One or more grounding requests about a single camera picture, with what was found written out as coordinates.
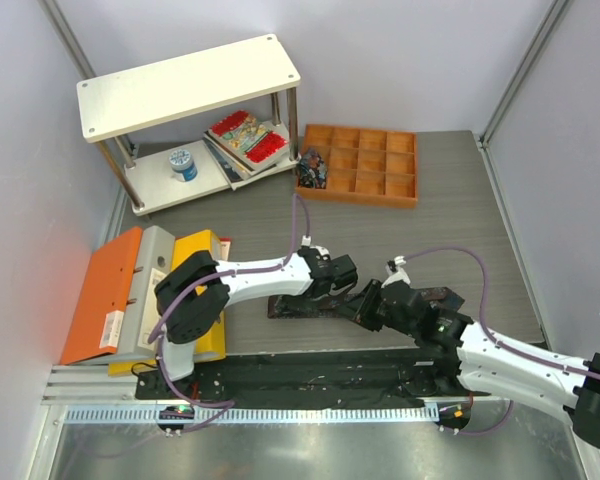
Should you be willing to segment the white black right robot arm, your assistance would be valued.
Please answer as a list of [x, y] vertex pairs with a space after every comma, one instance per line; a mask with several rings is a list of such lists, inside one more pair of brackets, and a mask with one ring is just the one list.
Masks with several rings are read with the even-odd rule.
[[600, 450], [600, 353], [570, 357], [485, 330], [404, 281], [370, 282], [353, 299], [349, 315], [367, 330], [405, 334], [441, 361], [431, 371], [440, 393], [463, 388], [524, 404], [569, 424]]

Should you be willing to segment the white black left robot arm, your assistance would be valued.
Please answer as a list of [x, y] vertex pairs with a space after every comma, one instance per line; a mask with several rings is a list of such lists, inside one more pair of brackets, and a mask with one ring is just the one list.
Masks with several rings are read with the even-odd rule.
[[156, 345], [159, 388], [173, 399], [191, 391], [195, 343], [226, 307], [280, 295], [321, 299], [357, 280], [349, 256], [333, 258], [320, 246], [250, 262], [215, 260], [208, 251], [190, 255], [154, 288], [159, 321], [149, 341]]

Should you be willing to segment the brown blue-flowered tie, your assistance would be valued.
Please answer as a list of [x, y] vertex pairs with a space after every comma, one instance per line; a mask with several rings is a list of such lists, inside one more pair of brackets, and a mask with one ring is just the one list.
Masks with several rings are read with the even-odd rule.
[[[465, 299], [448, 287], [420, 288], [418, 292], [431, 304], [459, 310]], [[269, 319], [320, 319], [342, 318], [339, 308], [349, 302], [356, 302], [363, 292], [325, 296], [321, 299], [307, 299], [293, 296], [270, 296], [267, 304]]]

